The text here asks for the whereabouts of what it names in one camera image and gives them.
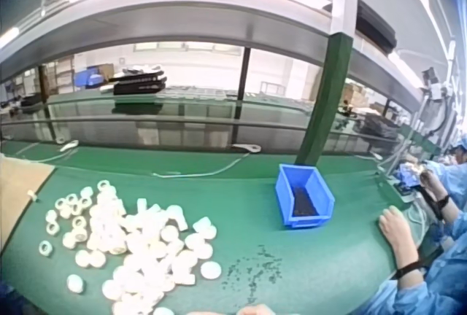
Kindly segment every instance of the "blue box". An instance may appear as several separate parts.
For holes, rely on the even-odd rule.
[[[317,215],[294,217],[293,188],[304,188],[312,200]],[[279,165],[276,194],[284,225],[292,228],[312,228],[327,222],[333,215],[334,196],[316,167]]]

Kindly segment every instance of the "cardboard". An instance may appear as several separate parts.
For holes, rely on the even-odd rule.
[[[31,198],[53,172],[54,166],[0,157],[0,252],[23,215]]]

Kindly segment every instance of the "worker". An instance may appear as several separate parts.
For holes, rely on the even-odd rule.
[[[421,180],[433,193],[444,221],[451,224],[455,244],[433,261],[424,279],[409,223],[396,207],[385,209],[379,227],[393,249],[398,280],[385,282],[354,314],[467,314],[467,213],[432,172],[422,173]]]
[[[189,313],[188,315],[222,315],[219,313],[211,313],[208,311],[195,311],[193,313]],[[237,315],[274,315],[274,312],[265,306],[264,304],[260,304],[259,306],[246,306],[245,308],[241,309]]]
[[[456,205],[464,210],[467,208],[467,134],[454,146],[454,154],[458,164],[447,166],[429,160],[426,168],[437,175]]]

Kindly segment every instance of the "green conveyor belt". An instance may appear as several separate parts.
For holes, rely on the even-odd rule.
[[[14,155],[27,143],[6,141],[2,152]],[[57,155],[57,146],[39,144],[18,157],[30,160]],[[217,226],[213,259],[223,267],[216,281],[199,276],[194,287],[178,287],[162,302],[186,314],[193,310],[233,313],[247,303],[266,303],[278,313],[346,314],[369,298],[394,270],[390,248],[376,224],[391,200],[373,178],[374,163],[354,157],[322,157],[319,169],[336,199],[332,220],[317,229],[287,230],[274,191],[279,163],[293,156],[251,155],[229,171],[204,179],[159,179],[170,171],[199,173],[229,164],[240,154],[161,152],[80,147],[57,166],[31,204],[2,256],[2,278],[49,314],[110,314],[102,283],[122,263],[109,256],[101,270],[82,269],[76,251],[61,244],[69,222],[56,237],[45,232],[45,213],[55,200],[108,179],[128,212],[136,199],[162,207],[179,204],[189,223],[208,216]],[[41,256],[39,242],[54,246]],[[66,277],[86,281],[83,295],[66,289]]]

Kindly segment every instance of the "green pole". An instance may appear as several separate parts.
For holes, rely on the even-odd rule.
[[[352,42],[344,33],[329,37],[320,89],[296,164],[315,166],[323,152],[347,78]]]
[[[295,163],[315,166],[336,116],[349,68],[358,0],[333,0],[331,31],[320,88]]]

